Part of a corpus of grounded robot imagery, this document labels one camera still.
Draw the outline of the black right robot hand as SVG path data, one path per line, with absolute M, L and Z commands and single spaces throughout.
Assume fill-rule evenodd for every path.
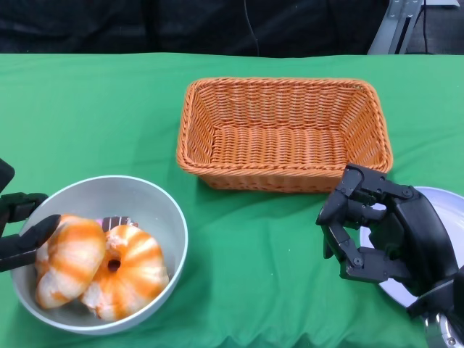
M 459 271 L 452 242 L 430 201 L 386 174 L 348 164 L 316 220 L 324 257 L 340 276 L 381 283 L 390 278 L 419 297 Z

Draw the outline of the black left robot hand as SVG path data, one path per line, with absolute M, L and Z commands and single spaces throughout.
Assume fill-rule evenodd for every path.
M 1 229 L 9 223 L 27 220 L 48 198 L 46 194 L 22 192 L 1 196 Z M 6 272 L 31 265 L 36 252 L 55 232 L 61 216 L 50 215 L 30 227 L 24 234 L 1 237 L 1 271 Z

